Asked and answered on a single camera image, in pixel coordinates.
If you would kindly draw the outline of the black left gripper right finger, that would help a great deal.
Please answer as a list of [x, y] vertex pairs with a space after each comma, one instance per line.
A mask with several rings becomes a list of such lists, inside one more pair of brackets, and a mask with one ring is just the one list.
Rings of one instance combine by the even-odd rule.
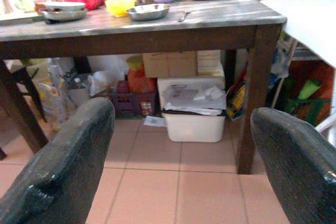
[[335, 223], [335, 147], [297, 117], [252, 111], [250, 127], [268, 180], [290, 223]]

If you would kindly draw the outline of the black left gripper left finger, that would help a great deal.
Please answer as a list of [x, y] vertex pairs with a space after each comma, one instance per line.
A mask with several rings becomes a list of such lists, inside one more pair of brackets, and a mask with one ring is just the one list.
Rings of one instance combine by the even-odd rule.
[[1, 223], [85, 223], [114, 131], [107, 98], [80, 106], [1, 198]]

